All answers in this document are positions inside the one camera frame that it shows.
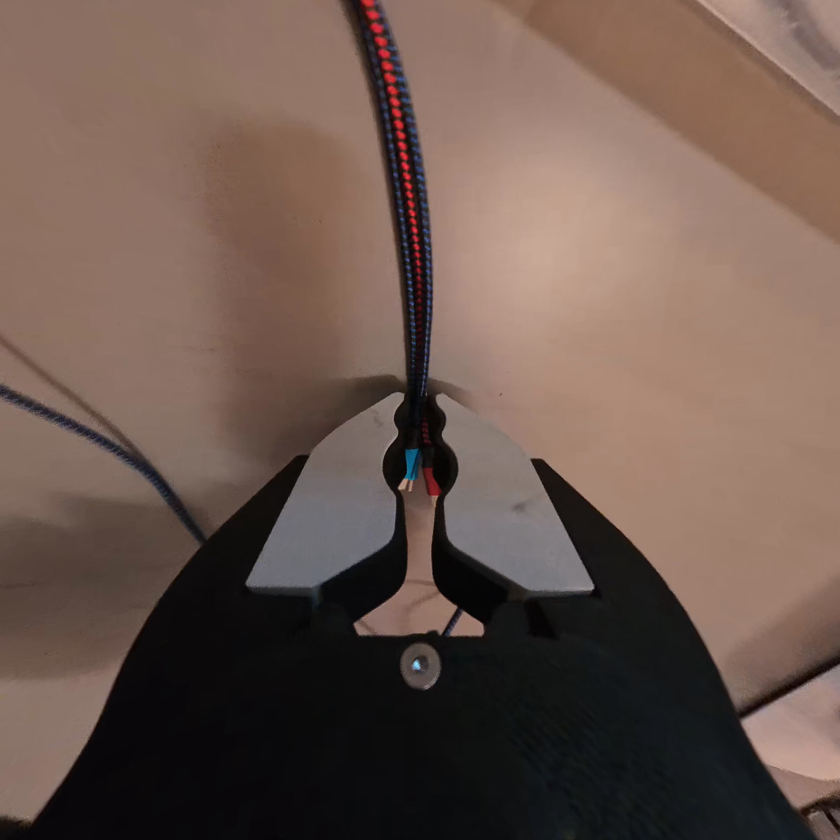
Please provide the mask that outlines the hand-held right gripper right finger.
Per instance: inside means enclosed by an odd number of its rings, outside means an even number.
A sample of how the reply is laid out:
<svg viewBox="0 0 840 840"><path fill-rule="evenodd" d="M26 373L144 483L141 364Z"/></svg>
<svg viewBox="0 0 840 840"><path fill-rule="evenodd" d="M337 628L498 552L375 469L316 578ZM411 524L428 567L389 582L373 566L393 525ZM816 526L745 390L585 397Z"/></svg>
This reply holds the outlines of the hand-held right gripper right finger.
<svg viewBox="0 0 840 840"><path fill-rule="evenodd" d="M527 452L451 396L435 403L448 470L432 539L442 595L483 624L509 602L592 595L593 579Z"/></svg>

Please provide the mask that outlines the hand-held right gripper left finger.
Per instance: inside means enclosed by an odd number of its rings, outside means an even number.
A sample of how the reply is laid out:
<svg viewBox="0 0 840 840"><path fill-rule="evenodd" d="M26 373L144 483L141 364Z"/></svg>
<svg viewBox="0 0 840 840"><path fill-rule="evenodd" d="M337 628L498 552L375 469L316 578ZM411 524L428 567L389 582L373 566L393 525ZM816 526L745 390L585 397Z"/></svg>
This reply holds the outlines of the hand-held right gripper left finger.
<svg viewBox="0 0 840 840"><path fill-rule="evenodd" d="M246 587L358 621L403 586L403 499L385 474L404 394L394 392L334 429L306 458Z"/></svg>

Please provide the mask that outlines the grey desk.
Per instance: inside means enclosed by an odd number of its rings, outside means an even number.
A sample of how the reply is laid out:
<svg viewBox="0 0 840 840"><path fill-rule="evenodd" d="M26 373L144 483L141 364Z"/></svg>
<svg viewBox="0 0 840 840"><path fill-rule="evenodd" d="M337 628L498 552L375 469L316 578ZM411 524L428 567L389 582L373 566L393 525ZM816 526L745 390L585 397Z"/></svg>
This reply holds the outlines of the grey desk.
<svg viewBox="0 0 840 840"><path fill-rule="evenodd" d="M838 644L838 243L494 2L385 2L430 175L433 384L583 491L738 706ZM341 2L2 2L2 381L204 529L402 386ZM2 802L69 768L196 543L2 406Z"/></svg>

